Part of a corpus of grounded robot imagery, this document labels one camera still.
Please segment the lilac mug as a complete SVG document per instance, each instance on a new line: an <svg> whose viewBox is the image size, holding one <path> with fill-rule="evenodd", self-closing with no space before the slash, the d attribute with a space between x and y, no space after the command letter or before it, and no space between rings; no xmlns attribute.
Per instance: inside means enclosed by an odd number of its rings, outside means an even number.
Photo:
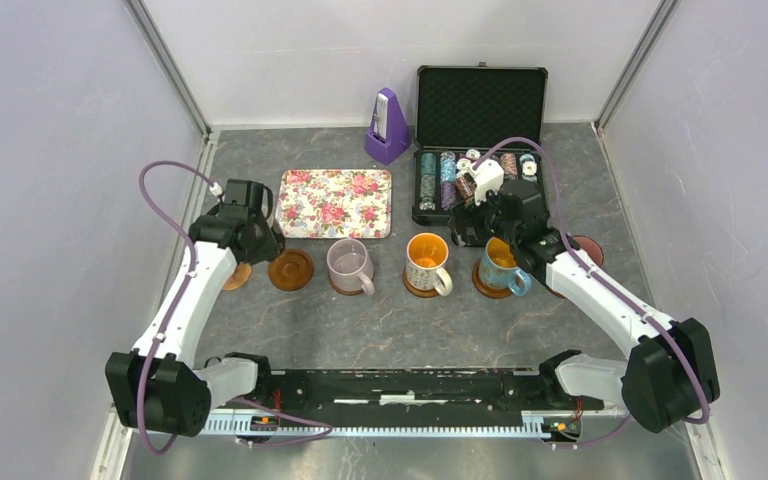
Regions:
<svg viewBox="0 0 768 480"><path fill-rule="evenodd" d="M327 251L328 278L341 289L363 288L365 295L375 294L374 266L367 248L352 238L336 241Z"/></svg>

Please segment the wooden coaster two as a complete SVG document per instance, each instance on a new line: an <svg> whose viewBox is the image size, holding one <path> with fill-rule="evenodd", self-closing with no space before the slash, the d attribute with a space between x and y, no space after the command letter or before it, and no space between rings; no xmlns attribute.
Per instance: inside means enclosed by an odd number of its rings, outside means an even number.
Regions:
<svg viewBox="0 0 768 480"><path fill-rule="evenodd" d="M507 288L504 289L492 289L489 288L487 285L485 285L479 276L479 270L480 270L480 262L476 261L473 268L472 268L472 283L474 288L483 296L490 298L490 299L504 299L507 297L510 297L512 295L512 292L508 290Z"/></svg>

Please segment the wooden coaster three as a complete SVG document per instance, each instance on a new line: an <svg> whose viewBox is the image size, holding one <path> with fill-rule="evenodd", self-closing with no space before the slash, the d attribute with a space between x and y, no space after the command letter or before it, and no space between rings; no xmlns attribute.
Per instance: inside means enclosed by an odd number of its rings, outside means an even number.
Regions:
<svg viewBox="0 0 768 480"><path fill-rule="evenodd" d="M357 295L365 294L365 291L363 290L363 288L352 290L352 291L341 289L334 283L334 281L330 277L328 278L328 283L335 292L344 296L357 296Z"/></svg>

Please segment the woven rattan coaster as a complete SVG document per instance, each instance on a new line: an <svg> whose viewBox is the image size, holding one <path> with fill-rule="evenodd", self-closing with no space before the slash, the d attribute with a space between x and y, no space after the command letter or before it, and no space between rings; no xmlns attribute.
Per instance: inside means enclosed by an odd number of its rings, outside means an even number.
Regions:
<svg viewBox="0 0 768 480"><path fill-rule="evenodd" d="M240 263L236 266L231 275L222 286L223 291L233 291L243 286L251 277L252 266L246 263Z"/></svg>

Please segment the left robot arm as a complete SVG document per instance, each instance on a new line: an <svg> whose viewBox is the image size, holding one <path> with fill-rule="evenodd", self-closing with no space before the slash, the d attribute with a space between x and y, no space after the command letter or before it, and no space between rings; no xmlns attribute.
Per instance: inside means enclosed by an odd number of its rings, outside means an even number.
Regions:
<svg viewBox="0 0 768 480"><path fill-rule="evenodd" d="M186 230L175 281L130 351L114 352L105 376L120 423L147 432L194 437L211 410L239 397L266 405L274 381L262 356L231 353L198 368L195 353L208 317L238 266L275 260L285 238L273 222L264 184L230 180L218 202Z"/></svg>

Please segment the white mug orange inside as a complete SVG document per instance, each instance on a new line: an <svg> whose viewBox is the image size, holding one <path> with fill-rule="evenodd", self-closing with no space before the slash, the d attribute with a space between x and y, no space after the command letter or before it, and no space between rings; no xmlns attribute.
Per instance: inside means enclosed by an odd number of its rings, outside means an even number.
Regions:
<svg viewBox="0 0 768 480"><path fill-rule="evenodd" d="M409 241L406 255L404 269L414 287L422 290L434 288L442 297L452 293L453 281L446 270L449 247L442 237L433 233L417 234Z"/></svg>

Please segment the wooden coaster five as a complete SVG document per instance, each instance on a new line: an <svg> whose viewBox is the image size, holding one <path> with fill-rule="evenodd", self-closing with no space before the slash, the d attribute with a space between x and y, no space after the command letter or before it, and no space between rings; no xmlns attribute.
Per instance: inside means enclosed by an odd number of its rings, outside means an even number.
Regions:
<svg viewBox="0 0 768 480"><path fill-rule="evenodd" d="M547 284L547 285L545 285L545 287L546 287L546 289L549 291L549 293L551 293L551 294L552 294L552 295L554 295L555 297L557 297L557 298L560 298L560 299L563 299L563 300L565 300L565 299L566 299L566 297L565 297L564 295L562 295L561 293L557 292L556 290L554 290L554 289L550 288L550 287L548 286L548 284Z"/></svg>

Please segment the pink mug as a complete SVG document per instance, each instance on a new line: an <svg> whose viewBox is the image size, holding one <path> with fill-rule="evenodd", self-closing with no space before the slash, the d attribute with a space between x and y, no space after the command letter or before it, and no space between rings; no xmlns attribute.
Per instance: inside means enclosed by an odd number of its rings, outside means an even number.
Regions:
<svg viewBox="0 0 768 480"><path fill-rule="evenodd" d="M589 258L601 267L604 263L604 252L602 247L592 238L584 235L573 236L572 239L578 244L581 250L587 253Z"/></svg>

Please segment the wooden coaster one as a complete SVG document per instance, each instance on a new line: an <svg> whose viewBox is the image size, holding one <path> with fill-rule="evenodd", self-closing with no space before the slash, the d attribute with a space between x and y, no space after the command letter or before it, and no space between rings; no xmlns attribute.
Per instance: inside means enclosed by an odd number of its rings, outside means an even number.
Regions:
<svg viewBox="0 0 768 480"><path fill-rule="evenodd" d="M268 266L268 278L282 291L304 288L314 275L314 263L308 253L300 249L286 249Z"/></svg>

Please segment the wooden coaster four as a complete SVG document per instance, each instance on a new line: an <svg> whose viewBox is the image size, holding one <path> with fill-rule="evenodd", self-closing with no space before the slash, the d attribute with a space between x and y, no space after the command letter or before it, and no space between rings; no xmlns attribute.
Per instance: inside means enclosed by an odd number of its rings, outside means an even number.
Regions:
<svg viewBox="0 0 768 480"><path fill-rule="evenodd" d="M408 279L408 275L407 275L407 270L406 269L404 269L402 271L401 278L402 278L403 285L407 289L407 291L409 293L411 293L412 295L418 297L418 298L434 298L434 297L437 297L439 295L437 290L434 289L434 288L431 288L429 290L422 290L422 289L418 289L418 288L414 287L410 283L410 281Z"/></svg>

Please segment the blue mug orange inside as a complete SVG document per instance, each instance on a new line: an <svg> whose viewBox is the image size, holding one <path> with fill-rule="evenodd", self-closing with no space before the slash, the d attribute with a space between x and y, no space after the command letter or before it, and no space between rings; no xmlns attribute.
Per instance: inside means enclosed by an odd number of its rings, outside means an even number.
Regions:
<svg viewBox="0 0 768 480"><path fill-rule="evenodd" d="M491 238L479 260L481 281L492 289L507 288L515 296L524 296L532 288L531 276L518 267L507 243Z"/></svg>

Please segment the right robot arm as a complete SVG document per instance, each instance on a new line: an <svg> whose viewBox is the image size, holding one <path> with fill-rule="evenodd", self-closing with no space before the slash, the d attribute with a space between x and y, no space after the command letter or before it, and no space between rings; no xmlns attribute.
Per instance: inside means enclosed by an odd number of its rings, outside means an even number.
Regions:
<svg viewBox="0 0 768 480"><path fill-rule="evenodd" d="M605 273L562 219L549 223L534 183L509 180L496 191L457 202L450 228L461 243L481 236L502 240L518 268L571 301L622 352L621 361L570 350L544 362L537 392L545 405L562 408L579 396L598 399L625 409L652 433L679 421L710 419L720 386L707 328L646 305Z"/></svg>

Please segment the floral tray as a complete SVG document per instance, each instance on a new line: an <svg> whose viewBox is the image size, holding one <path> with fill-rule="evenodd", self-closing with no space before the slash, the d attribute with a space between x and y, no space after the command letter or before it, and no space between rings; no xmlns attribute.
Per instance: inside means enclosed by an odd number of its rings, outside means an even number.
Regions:
<svg viewBox="0 0 768 480"><path fill-rule="evenodd" d="M385 238L392 192L386 169L291 169L281 178L275 219L287 238Z"/></svg>

